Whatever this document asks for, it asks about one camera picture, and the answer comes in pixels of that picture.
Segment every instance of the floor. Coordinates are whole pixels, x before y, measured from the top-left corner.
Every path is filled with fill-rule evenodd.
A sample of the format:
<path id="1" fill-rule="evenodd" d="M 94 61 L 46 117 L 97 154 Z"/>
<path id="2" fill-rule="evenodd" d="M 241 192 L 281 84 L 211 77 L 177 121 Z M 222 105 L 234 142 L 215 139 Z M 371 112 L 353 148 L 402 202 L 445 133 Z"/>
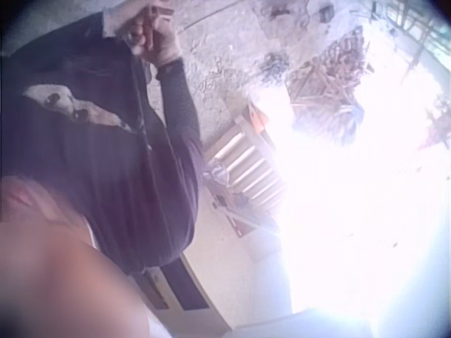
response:
<path id="1" fill-rule="evenodd" d="M 120 0 L 34 1 L 3 41 L 11 53 L 30 40 Z M 323 0 L 175 0 L 175 21 L 206 146 L 247 108 L 253 91 L 284 78 L 355 27 L 358 1 L 335 2 L 335 17 L 319 22 Z M 161 112 L 158 83 L 149 98 Z"/>

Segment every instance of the person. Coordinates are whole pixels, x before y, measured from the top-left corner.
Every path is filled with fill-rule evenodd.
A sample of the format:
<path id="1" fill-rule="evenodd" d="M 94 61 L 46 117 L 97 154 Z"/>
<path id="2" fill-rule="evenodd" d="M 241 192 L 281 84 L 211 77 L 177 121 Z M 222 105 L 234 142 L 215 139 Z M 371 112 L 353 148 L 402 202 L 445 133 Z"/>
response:
<path id="1" fill-rule="evenodd" d="M 168 1 L 127 0 L 1 59 L 2 181 L 18 203 L 36 184 L 64 200 L 128 275 L 190 244 L 204 166 L 178 37 L 155 8 Z M 147 98 L 149 63 L 166 126 Z"/>
<path id="2" fill-rule="evenodd" d="M 2 182 L 0 337 L 169 338 L 58 192 Z"/>

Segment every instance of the dark long-sleeve shirt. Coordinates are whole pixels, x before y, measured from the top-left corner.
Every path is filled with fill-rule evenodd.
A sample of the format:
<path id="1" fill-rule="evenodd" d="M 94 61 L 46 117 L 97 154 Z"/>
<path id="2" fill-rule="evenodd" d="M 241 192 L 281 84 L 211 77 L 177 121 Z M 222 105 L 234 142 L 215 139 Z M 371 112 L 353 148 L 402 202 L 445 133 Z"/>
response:
<path id="1" fill-rule="evenodd" d="M 64 194 L 131 273 L 192 241 L 202 145 L 183 61 L 157 75 L 164 127 L 141 60 L 102 32 L 98 13 L 2 59 L 1 174 Z"/>

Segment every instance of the concrete floor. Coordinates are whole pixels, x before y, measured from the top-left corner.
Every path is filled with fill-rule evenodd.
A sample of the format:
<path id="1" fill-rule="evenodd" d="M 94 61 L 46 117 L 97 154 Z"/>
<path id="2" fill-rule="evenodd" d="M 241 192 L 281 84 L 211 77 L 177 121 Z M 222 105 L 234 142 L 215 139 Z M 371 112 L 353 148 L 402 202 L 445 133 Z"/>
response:
<path id="1" fill-rule="evenodd" d="M 327 4 L 324 1 L 174 1 L 188 81 L 206 146 L 246 109 L 249 93 L 268 85 L 268 73 L 285 76 L 359 24 L 361 19 L 350 15 L 350 10 L 360 8 L 354 0 L 333 0 L 334 19 L 328 25 L 320 24 L 317 13 Z M 35 1 L 7 32 L 3 52 L 10 53 L 46 32 L 119 2 Z M 290 13 L 274 16 L 274 6 Z M 283 60 L 286 69 L 268 65 L 269 53 Z M 157 81 L 149 86 L 149 98 L 161 112 Z"/>

